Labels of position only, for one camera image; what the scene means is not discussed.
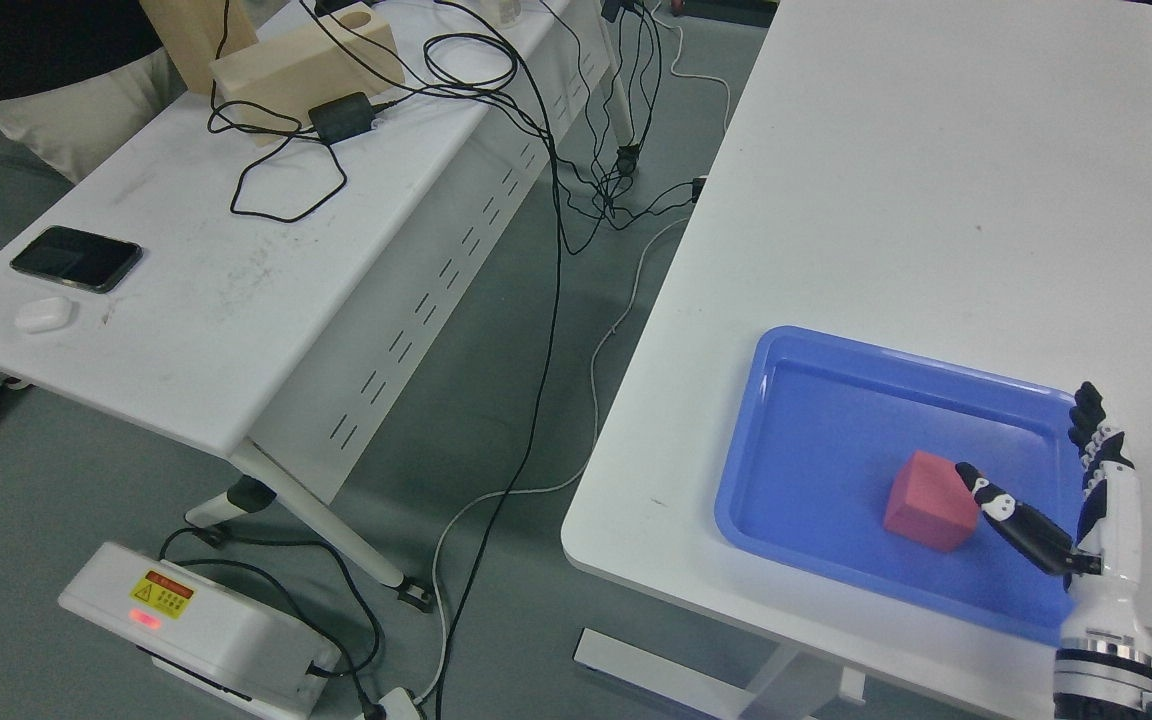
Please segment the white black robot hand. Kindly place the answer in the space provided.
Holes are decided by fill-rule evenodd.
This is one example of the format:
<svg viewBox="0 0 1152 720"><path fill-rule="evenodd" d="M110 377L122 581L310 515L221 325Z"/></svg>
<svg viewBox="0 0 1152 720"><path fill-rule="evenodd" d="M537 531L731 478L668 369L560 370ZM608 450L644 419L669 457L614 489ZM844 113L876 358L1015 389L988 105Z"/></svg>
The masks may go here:
<svg viewBox="0 0 1152 720"><path fill-rule="evenodd" d="M1126 430L1108 419L1102 393L1085 381L1074 402L1068 437L1079 452L1083 501L1073 533L969 462L954 469L996 535L1064 583L1073 609L1060 629L1062 646L1147 660L1152 635L1135 606L1143 560L1142 483L1126 450Z"/></svg>

